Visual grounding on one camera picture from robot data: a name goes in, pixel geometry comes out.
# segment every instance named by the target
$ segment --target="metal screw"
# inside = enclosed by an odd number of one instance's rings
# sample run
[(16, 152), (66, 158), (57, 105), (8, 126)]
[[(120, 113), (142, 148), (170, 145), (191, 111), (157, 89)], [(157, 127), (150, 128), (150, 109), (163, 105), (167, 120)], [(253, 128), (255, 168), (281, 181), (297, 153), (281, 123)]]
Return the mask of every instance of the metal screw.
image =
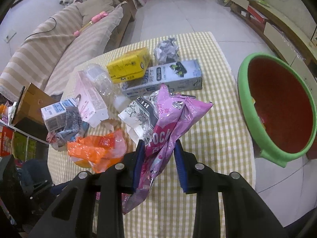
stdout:
[(239, 178), (240, 178), (240, 174), (237, 173), (237, 172), (232, 172), (232, 173), (231, 173), (231, 177), (232, 177), (233, 179), (239, 179)]
[(80, 179), (85, 179), (87, 176), (88, 176), (87, 172), (80, 172), (78, 175)]
[(198, 163), (198, 164), (195, 165), (195, 168), (197, 170), (203, 170), (205, 168), (205, 166), (203, 164), (201, 164), (201, 163)]
[(115, 168), (116, 168), (117, 170), (122, 170), (122, 169), (124, 168), (124, 164), (118, 163), (118, 164), (115, 165)]

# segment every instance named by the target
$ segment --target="yellow box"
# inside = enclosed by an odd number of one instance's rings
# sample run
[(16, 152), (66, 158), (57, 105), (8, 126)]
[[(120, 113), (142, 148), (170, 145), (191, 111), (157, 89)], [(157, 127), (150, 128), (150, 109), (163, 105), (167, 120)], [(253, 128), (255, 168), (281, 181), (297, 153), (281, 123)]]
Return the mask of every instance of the yellow box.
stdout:
[(107, 65), (113, 83), (142, 78), (152, 63), (149, 50), (144, 47), (125, 53)]

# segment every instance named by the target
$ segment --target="checkered tablecloth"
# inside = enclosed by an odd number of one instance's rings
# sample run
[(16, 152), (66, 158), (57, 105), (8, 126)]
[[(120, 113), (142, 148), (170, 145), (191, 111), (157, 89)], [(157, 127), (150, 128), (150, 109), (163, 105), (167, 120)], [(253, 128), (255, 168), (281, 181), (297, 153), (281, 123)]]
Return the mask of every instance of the checkered tablecloth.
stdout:
[[(175, 37), (180, 47), (181, 60), (198, 59), (203, 73), (203, 89), (185, 93), (195, 95), (201, 101), (214, 103), (211, 110), (180, 139), (184, 150), (194, 153), (198, 162), (208, 165), (215, 172), (239, 172), (254, 188), (255, 164), (251, 136), (239, 105), (236, 82), (220, 47), (210, 32)], [(150, 39), (118, 48), (77, 66), (74, 72), (84, 69), (90, 63), (106, 67), (113, 59), (137, 48), (148, 47), (149, 51), (153, 51), (157, 43), (166, 38)], [(69, 76), (62, 99), (74, 95), (74, 72)], [(126, 130), (125, 124), (121, 122), (118, 127)], [(88, 130), (88, 135), (107, 133), (102, 127)], [(125, 139), (128, 152), (134, 151), (135, 144), (126, 133)], [(55, 184), (71, 180), (80, 171), (86, 170), (76, 166), (66, 151), (59, 152), (52, 147), (49, 148), (48, 166)], [(221, 196), (219, 203), (224, 237)], [(180, 187), (172, 157), (163, 173), (156, 178), (149, 197), (124, 216), (125, 235), (144, 238), (192, 237), (195, 206), (196, 196), (184, 194)]]

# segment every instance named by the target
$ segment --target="striped sofa cover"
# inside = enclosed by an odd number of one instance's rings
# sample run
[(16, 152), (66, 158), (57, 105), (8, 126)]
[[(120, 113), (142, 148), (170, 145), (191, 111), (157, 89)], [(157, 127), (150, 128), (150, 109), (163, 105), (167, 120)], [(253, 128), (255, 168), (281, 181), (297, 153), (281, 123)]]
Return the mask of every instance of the striped sofa cover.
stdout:
[(122, 17), (120, 4), (75, 38), (73, 33), (81, 29), (83, 20), (77, 6), (59, 11), (40, 24), (33, 32), (38, 34), (28, 37), (13, 54), (0, 76), (0, 93), (17, 101), (23, 86), (33, 83), (49, 95), (61, 94), (77, 65), (103, 53)]

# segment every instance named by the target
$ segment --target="trash bin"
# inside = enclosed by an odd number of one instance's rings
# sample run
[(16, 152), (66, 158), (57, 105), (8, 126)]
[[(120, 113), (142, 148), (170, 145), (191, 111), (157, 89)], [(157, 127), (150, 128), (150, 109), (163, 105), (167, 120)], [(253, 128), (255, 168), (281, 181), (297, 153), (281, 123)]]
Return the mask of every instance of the trash bin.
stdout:
[(254, 53), (238, 73), (242, 111), (260, 156), (281, 167), (303, 156), (316, 136), (316, 108), (298, 74), (275, 56)]

